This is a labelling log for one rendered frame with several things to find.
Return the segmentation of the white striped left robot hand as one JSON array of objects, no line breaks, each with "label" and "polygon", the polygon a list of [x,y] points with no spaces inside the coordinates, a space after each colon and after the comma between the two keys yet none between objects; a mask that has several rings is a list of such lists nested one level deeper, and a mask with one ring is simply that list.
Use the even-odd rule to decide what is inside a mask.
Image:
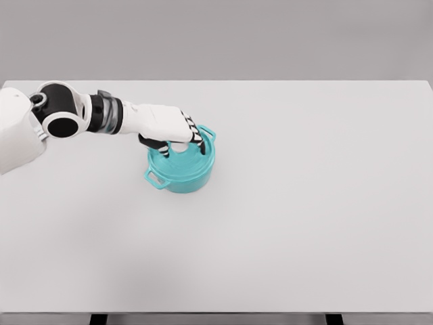
[{"label": "white striped left robot hand", "polygon": [[136,107],[139,119],[139,141],[169,157],[168,143],[193,143],[205,155],[204,139],[190,115],[176,106],[142,104]]}]

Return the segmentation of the teal pot lid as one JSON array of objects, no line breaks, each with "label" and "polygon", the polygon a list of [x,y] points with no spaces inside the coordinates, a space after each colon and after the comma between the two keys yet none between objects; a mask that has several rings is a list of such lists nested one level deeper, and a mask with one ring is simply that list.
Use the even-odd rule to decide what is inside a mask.
[{"label": "teal pot lid", "polygon": [[176,152],[171,148],[171,143],[168,143],[168,158],[155,149],[149,149],[149,168],[168,181],[195,179],[211,170],[215,161],[216,133],[204,125],[199,125],[198,129],[203,138],[205,154],[202,154],[197,144],[190,143],[186,151]]}]

